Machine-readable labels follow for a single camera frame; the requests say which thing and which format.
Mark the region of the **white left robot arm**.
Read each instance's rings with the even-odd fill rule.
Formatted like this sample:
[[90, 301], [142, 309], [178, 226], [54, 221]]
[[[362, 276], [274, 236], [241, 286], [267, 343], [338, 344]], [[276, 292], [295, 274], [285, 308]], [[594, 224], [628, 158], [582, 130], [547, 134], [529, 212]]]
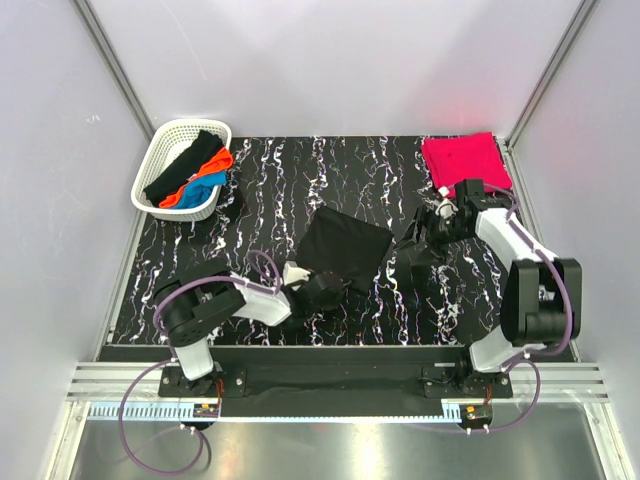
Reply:
[[331, 273], [287, 274], [273, 287], [231, 272], [186, 283], [176, 279], [155, 293], [153, 321], [182, 369], [181, 384], [203, 396], [214, 388], [218, 369], [207, 343], [213, 330], [233, 317], [293, 328], [307, 317], [337, 308], [347, 286]]

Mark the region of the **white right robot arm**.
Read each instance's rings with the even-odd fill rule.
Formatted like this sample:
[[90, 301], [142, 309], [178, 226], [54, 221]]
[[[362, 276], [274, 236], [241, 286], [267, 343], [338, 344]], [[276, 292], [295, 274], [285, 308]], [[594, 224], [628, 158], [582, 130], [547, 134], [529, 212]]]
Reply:
[[537, 241], [504, 207], [460, 207], [447, 217], [419, 208], [396, 245], [422, 245], [415, 268], [443, 262], [452, 243], [476, 237], [497, 255], [508, 273], [499, 326], [466, 348], [454, 371], [454, 384], [476, 396], [496, 373], [528, 354], [556, 356], [580, 331], [582, 268], [560, 258]]

